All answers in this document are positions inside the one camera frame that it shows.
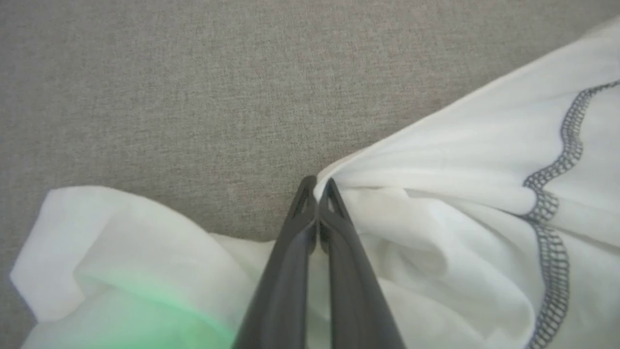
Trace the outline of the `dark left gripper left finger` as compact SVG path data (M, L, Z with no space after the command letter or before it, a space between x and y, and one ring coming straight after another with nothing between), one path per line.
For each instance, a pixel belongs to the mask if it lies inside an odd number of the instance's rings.
M232 349L307 349L309 259L316 247L315 176L302 179Z

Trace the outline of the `grey fabric sofa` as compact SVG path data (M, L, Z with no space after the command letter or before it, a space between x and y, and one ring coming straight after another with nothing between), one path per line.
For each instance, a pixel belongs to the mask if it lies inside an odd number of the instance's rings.
M304 176L620 15L620 0L0 0L0 349L49 190L269 240Z

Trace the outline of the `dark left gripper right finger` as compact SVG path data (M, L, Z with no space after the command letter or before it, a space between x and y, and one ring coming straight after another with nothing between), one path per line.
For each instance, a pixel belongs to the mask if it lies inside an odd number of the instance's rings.
M317 214L328 255L331 349L405 349L334 179L326 183Z

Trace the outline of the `white garment with grey stitching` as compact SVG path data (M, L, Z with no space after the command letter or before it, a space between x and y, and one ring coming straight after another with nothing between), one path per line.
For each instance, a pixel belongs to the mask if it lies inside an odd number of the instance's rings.
M307 349L331 349L329 179L405 349L620 349L620 16L316 178ZM20 349L233 349L274 244L52 190L10 274Z

